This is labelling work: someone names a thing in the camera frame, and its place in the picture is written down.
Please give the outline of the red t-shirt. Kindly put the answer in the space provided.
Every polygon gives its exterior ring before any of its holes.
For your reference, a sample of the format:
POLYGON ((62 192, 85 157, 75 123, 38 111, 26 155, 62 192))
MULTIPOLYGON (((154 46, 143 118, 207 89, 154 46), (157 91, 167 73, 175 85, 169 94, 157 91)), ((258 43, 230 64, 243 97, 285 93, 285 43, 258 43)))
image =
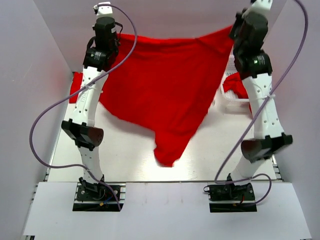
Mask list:
POLYGON ((222 94, 222 105, 230 114, 244 114, 252 118, 252 110, 249 97, 238 72, 224 73, 220 91, 222 94))
POLYGON ((172 167, 208 114, 233 46, 231 28, 195 38, 124 34, 120 67, 100 102, 115 117, 155 133, 154 156, 172 167))
MULTIPOLYGON (((82 72, 75 72, 73 75, 72 84, 70 87, 70 92, 69 92, 70 95, 74 94, 75 92, 77 92, 81 88, 82 80, 83 80, 83 73, 82 72)), ((77 102, 77 99, 78 99, 78 94, 71 97, 69 99, 69 103, 75 104, 77 102)))

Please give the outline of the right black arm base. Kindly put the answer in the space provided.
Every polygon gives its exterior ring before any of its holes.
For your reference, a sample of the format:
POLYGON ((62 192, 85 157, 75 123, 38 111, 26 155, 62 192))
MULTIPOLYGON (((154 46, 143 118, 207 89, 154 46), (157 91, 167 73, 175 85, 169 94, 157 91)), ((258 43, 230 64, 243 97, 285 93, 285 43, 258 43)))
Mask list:
POLYGON ((210 213, 253 213, 257 212, 254 189, 245 185, 210 184, 203 188, 208 194, 210 213))

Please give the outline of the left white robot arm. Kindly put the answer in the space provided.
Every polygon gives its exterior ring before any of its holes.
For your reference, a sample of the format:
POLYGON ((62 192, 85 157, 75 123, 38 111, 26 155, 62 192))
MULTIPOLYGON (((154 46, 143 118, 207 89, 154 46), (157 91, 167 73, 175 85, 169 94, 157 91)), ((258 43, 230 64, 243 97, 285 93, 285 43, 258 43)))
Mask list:
POLYGON ((79 179, 80 183, 88 187, 90 196, 99 200, 106 193, 106 187, 98 182, 104 180, 99 160, 99 145, 104 131, 95 127, 95 115, 107 79, 101 78, 92 85, 89 83, 112 68, 119 54, 119 39, 110 3, 104 2, 102 6, 94 6, 93 9, 96 14, 96 22, 92 27, 95 35, 86 47, 80 85, 85 89, 78 94, 71 117, 62 122, 61 128, 74 140, 82 164, 86 166, 79 179))

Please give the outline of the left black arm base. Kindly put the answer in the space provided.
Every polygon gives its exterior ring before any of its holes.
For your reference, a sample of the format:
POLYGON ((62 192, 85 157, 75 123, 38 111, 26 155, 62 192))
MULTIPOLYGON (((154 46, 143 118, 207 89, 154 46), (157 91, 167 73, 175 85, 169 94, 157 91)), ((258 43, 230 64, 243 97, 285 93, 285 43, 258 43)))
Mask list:
POLYGON ((120 212, 126 196, 126 184, 88 183, 82 177, 77 183, 74 212, 120 212))

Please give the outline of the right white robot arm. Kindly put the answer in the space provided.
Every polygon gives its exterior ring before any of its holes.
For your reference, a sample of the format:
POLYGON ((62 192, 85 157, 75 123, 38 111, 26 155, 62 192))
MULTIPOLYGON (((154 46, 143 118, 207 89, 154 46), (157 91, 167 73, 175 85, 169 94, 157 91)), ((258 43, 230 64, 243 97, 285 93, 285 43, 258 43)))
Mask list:
POLYGON ((262 49, 272 3, 271 0, 252 0, 247 9, 236 14, 229 34, 234 41, 234 65, 254 117, 253 138, 241 141, 242 157, 228 177, 232 183, 225 187, 226 195, 233 200, 243 195, 242 185, 250 183, 266 160, 293 143, 293 137, 285 134, 278 117, 272 93, 271 60, 262 49))

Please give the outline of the crumpled red t-shirt in basket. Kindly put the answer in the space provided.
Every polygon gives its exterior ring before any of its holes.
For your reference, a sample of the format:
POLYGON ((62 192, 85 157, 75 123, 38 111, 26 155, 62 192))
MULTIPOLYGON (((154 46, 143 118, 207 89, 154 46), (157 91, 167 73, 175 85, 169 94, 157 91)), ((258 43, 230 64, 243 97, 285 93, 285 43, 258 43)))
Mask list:
POLYGON ((244 114, 252 118, 252 110, 249 97, 238 72, 224 73, 220 91, 222 94, 222 105, 230 114, 244 114))

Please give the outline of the white plastic basket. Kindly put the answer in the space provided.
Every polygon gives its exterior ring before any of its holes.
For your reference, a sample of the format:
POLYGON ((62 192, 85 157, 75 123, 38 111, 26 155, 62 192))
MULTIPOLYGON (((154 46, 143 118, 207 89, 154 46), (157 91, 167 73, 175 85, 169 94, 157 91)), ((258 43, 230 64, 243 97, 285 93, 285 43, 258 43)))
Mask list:
POLYGON ((223 77, 219 86, 222 96, 222 107, 226 112, 245 113, 250 106, 245 88, 238 76, 234 56, 229 55, 223 77))

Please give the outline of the white front panel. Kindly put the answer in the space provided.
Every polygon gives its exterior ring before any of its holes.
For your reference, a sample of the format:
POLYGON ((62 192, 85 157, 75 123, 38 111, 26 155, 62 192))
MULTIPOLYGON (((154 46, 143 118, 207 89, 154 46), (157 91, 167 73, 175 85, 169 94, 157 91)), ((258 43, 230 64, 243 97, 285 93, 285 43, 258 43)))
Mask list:
POLYGON ((256 212, 211 213, 204 184, 128 183, 119 212, 73 211, 74 182, 41 182, 24 235, 37 240, 302 240, 311 238, 290 183, 256 212))

